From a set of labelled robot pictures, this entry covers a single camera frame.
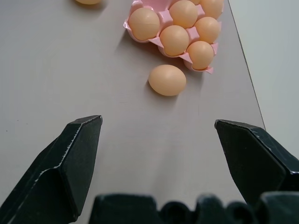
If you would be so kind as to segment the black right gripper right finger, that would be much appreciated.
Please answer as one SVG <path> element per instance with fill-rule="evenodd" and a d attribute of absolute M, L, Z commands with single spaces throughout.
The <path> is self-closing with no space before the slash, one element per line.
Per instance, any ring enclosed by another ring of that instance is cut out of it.
<path fill-rule="evenodd" d="M 230 174 L 249 205 L 264 192 L 299 191 L 299 160 L 264 129 L 216 120 Z"/>

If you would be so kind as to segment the pink egg tray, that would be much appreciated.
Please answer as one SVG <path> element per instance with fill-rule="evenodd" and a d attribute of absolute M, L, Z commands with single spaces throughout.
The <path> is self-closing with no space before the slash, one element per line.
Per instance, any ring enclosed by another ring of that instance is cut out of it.
<path fill-rule="evenodd" d="M 213 72 L 222 0 L 134 0 L 123 26 L 137 42 L 151 42 L 193 71 Z"/>

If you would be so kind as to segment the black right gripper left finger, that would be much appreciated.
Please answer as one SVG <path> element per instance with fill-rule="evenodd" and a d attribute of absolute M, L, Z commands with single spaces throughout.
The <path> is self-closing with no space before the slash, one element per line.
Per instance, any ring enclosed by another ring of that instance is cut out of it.
<path fill-rule="evenodd" d="M 93 177 L 102 122 L 93 115 L 67 124 L 0 206 L 0 224 L 76 222 Z"/>

